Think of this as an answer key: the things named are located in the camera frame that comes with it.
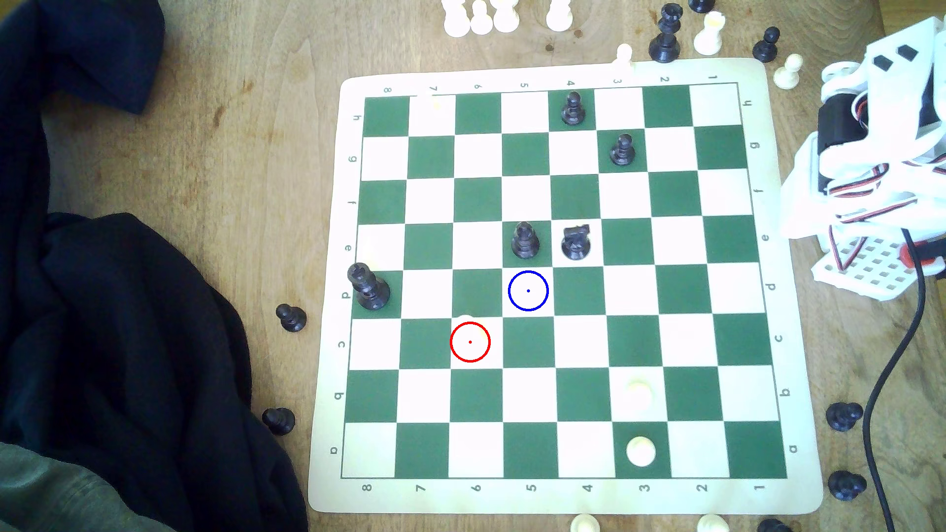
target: white pawn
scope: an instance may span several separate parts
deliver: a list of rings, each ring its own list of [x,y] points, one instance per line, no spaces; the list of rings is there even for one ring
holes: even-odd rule
[[[486,14],[486,2],[473,0],[473,18],[470,19],[470,29],[477,35],[485,35],[493,30],[493,19]]]
[[[801,58],[798,54],[792,54],[785,58],[785,66],[780,66],[775,70],[775,74],[772,75],[772,82],[775,83],[775,86],[779,89],[794,89],[798,85],[798,70],[801,69],[801,65],[805,63],[805,60]]]
[[[710,11],[703,17],[703,29],[693,37],[693,49],[697,53],[711,56],[723,47],[723,39],[719,32],[726,25],[726,16],[719,11]]]

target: chessboard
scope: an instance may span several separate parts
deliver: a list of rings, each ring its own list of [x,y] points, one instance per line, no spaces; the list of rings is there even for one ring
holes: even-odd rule
[[[347,80],[312,507],[814,511],[766,83],[751,59]],[[622,133],[635,156],[618,166]],[[519,222],[534,257],[513,253]],[[563,234],[584,225],[573,260]],[[390,286],[380,310],[353,297],[355,262]]]

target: blue circle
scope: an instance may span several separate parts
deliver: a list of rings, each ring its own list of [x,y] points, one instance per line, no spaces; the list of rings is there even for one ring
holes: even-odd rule
[[[545,283],[545,299],[542,300],[537,306],[532,307],[531,309],[523,309],[516,304],[516,300],[513,299],[513,283],[516,281],[516,278],[522,274],[533,274],[538,275],[538,278],[542,279],[542,282]],[[509,287],[506,289],[506,293],[509,295],[509,302],[513,304],[513,307],[516,307],[519,310],[524,310],[526,312],[531,312],[533,310],[539,310],[542,308],[542,305],[545,305],[545,302],[549,300],[549,281],[545,280],[545,277],[542,276],[539,272],[535,270],[523,270],[518,274],[513,275],[512,279],[509,279]]]

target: black fabric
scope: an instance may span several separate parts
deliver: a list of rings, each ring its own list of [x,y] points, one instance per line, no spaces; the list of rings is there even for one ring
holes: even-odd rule
[[[141,112],[163,38],[154,0],[27,0],[0,23],[0,441],[180,532],[303,531],[233,307],[132,215],[46,215],[41,100]]]

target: wood grain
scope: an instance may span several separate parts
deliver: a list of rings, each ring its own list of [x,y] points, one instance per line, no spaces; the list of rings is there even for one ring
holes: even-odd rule
[[[194,2],[164,0],[166,54],[145,115],[55,98],[45,124],[53,168],[51,208],[99,216],[129,211],[187,255],[236,306],[253,353],[254,411],[288,406],[295,431],[282,438],[307,486],[319,359],[325,246],[339,87],[355,76],[609,62],[621,42],[643,59],[656,30],[657,0],[574,2],[574,24],[544,27],[548,0],[523,0],[511,34],[450,39],[440,6],[411,0]],[[781,56],[806,65],[795,90],[773,88],[783,175],[816,124],[818,71],[863,57],[882,35],[868,0],[721,0],[729,17],[721,55],[747,57],[778,25]],[[693,57],[699,18],[688,9],[679,33]],[[771,73],[776,64],[768,66]],[[865,401],[900,341],[913,294],[889,303],[812,281],[821,256],[813,239],[793,243],[799,305],[825,477],[841,468],[867,475],[859,431],[821,422],[836,400]],[[931,300],[937,299],[931,288]],[[274,309],[306,309],[298,334]],[[927,312],[914,344],[881,396],[875,449],[901,530],[946,530],[946,324]],[[312,530],[565,530],[571,516],[337,515],[310,511]],[[691,530],[694,516],[601,516],[605,531]],[[755,530],[757,517],[729,519]],[[881,530],[873,488],[851,503],[826,499],[814,514],[785,518],[795,530]]]

